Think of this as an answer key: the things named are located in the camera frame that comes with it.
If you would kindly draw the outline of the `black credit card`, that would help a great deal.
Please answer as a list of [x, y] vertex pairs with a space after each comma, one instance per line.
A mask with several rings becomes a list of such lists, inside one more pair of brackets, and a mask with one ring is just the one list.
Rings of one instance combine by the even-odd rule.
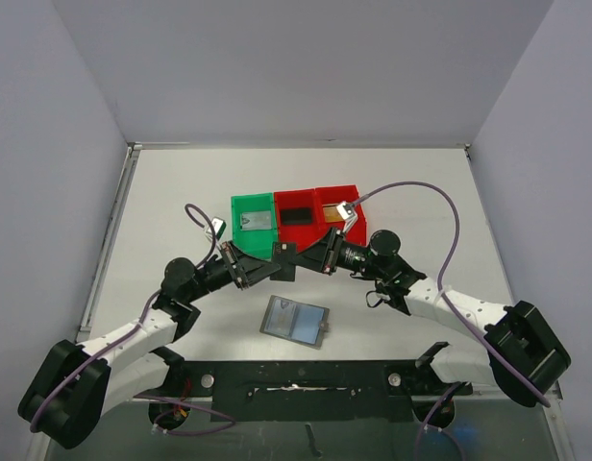
[[297, 255], [296, 243], [275, 242], [271, 261], [280, 266], [280, 270], [270, 276], [273, 281], [294, 282], [296, 265], [292, 259]]

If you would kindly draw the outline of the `grey card holder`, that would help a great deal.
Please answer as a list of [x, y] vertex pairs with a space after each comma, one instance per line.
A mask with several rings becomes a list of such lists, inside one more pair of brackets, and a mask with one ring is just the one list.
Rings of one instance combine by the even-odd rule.
[[273, 295], [269, 298], [259, 332], [319, 350], [329, 331], [330, 310]]

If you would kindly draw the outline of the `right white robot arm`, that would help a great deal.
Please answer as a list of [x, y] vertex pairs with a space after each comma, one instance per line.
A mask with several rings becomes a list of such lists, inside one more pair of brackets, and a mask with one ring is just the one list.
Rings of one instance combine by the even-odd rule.
[[428, 319], [476, 341], [478, 351], [439, 344], [421, 357], [419, 386], [430, 393], [448, 383], [495, 386], [513, 401], [548, 405], [547, 392], [571, 358], [537, 307], [490, 303], [445, 287], [413, 269], [399, 254], [401, 241], [379, 230], [368, 245], [348, 242], [338, 229], [293, 255], [291, 264], [331, 275], [338, 269], [374, 283], [382, 303], [407, 316]]

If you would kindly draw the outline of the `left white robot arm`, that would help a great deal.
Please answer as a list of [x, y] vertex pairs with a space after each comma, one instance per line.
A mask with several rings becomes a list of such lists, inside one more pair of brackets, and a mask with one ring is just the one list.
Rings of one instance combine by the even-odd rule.
[[185, 372], [156, 351], [191, 331], [201, 314], [194, 302], [229, 284], [247, 289], [280, 269], [231, 242], [202, 266], [173, 259], [138, 318], [101, 337], [79, 344], [61, 340], [50, 349], [18, 405], [19, 417], [31, 431], [72, 449], [110, 407], [147, 389], [176, 393]]

